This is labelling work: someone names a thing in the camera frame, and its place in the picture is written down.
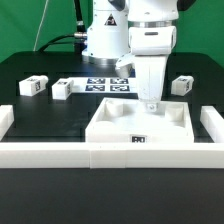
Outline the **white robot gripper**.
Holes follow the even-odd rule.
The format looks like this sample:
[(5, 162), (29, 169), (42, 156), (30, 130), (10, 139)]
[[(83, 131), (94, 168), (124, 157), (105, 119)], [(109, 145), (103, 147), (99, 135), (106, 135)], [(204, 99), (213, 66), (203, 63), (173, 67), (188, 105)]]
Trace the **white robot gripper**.
[(158, 110), (161, 101), (167, 55), (136, 56), (131, 53), (123, 55), (115, 64), (117, 75), (124, 79), (135, 71), (138, 99), (146, 104), (149, 112)]

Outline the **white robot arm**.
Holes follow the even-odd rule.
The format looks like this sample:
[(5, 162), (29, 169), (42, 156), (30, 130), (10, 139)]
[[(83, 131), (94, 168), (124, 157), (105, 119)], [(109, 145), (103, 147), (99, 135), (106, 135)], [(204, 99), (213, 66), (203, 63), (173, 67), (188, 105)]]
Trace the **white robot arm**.
[(137, 95), (154, 112), (161, 101), (166, 64), (176, 45), (174, 22), (196, 0), (93, 0), (87, 29), (86, 62), (115, 66), (117, 75), (135, 74)]

